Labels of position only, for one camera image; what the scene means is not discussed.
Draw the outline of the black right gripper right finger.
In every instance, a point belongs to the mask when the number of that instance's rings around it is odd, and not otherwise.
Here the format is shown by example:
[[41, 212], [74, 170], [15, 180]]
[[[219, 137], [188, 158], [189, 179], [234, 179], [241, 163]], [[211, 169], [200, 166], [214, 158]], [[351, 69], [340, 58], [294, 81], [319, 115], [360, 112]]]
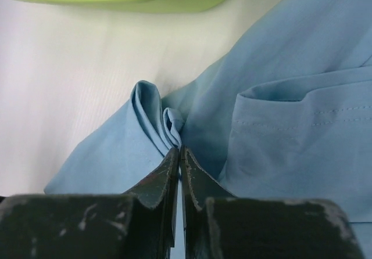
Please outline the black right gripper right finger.
[[239, 198], [180, 151], [186, 258], [363, 258], [345, 213], [324, 199]]

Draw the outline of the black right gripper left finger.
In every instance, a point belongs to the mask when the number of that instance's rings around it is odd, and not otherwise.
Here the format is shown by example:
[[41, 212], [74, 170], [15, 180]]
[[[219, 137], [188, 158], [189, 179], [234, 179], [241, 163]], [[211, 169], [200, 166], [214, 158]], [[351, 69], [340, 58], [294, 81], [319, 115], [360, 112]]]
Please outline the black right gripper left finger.
[[119, 195], [14, 195], [1, 200], [2, 258], [169, 258], [178, 150]]

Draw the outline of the light blue t shirt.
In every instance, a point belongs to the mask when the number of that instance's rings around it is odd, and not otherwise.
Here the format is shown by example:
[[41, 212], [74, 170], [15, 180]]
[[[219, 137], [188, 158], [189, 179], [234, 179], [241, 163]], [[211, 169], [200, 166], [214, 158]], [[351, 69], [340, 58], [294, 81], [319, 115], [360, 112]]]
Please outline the light blue t shirt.
[[47, 194], [121, 193], [187, 146], [239, 197], [330, 199], [371, 257], [371, 0], [282, 0], [196, 80], [138, 82]]

